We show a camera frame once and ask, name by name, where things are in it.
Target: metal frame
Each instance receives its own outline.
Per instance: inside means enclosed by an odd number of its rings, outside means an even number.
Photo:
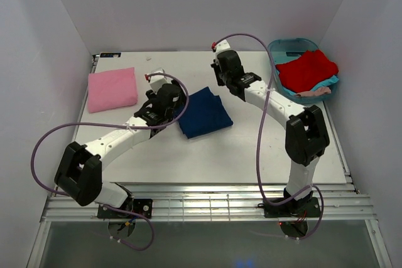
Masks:
[[[95,71],[98,59],[99,55],[94,56],[91,72]],[[86,99],[87,91],[79,120],[84,111]],[[370,196],[356,193],[338,135],[334,129],[334,122],[326,105],[325,110],[344,167],[346,184],[319,185],[325,202],[323,220],[365,220],[380,267],[391,267]],[[75,139],[77,131],[78,127],[74,131],[73,139]],[[256,185],[122,184],[132,191],[135,197],[154,200],[153,222],[279,220],[278,218],[264,218],[263,210],[256,207],[261,202],[261,194]],[[277,198],[283,196],[284,187],[285,184],[264,185],[264,191],[268,198]],[[52,222],[103,222],[104,220],[96,218],[97,209],[98,206],[94,203],[81,207],[69,197],[59,195],[49,197],[27,267],[39,267]]]
[[[392,267],[391,260],[389,259],[387,250],[385,248],[383,236],[379,231],[377,220],[366,220],[367,230],[370,235],[372,246],[377,256],[379,266],[381,268]]]

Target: towel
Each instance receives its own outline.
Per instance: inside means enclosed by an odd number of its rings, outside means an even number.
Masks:
[[[320,87],[316,91],[303,91],[296,94],[297,97],[319,97],[323,94],[330,94],[331,90],[328,87]]]
[[[309,91],[316,84],[338,74],[338,67],[322,51],[306,51],[299,59],[277,64],[283,86],[296,93]]]
[[[209,87],[189,96],[188,107],[178,124],[188,139],[205,135],[233,125],[219,96]]]
[[[311,91],[317,91],[319,88],[322,87],[328,87],[331,86],[332,84],[335,84],[339,81],[339,78],[336,75],[333,75],[332,77],[321,81],[320,83],[316,84],[316,86],[314,86],[313,88],[311,88]],[[283,89],[288,92],[290,95],[296,95],[296,92],[293,92],[289,89],[287,89],[286,87],[283,87]]]
[[[137,101],[134,67],[88,75],[88,111],[90,113],[132,106]]]

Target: folded navy towel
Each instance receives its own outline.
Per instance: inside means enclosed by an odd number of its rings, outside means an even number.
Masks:
[[[178,124],[187,138],[193,138],[230,127],[233,122],[220,97],[205,87],[190,96],[187,110]]]

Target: laundry basket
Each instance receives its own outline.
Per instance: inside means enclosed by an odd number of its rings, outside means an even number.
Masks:
[[[279,73],[276,69],[276,64],[284,64],[290,61],[296,60],[307,50],[315,51],[318,46],[309,39],[297,38],[297,39],[287,39],[287,40],[275,40],[268,45],[269,51],[269,61],[274,70],[274,79],[278,92],[293,102],[307,105],[321,102],[327,100],[334,96],[337,90],[337,83],[329,85],[331,94],[324,94],[318,97],[297,97],[295,95],[289,94],[282,86],[281,80],[279,78]]]

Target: glass panel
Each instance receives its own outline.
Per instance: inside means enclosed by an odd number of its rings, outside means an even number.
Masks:
[[[41,267],[379,267],[364,221],[323,221],[301,242],[250,232],[282,235],[276,222],[154,225],[154,244],[137,252],[109,240],[106,222],[53,222]],[[137,223],[128,240],[145,245],[149,233]]]

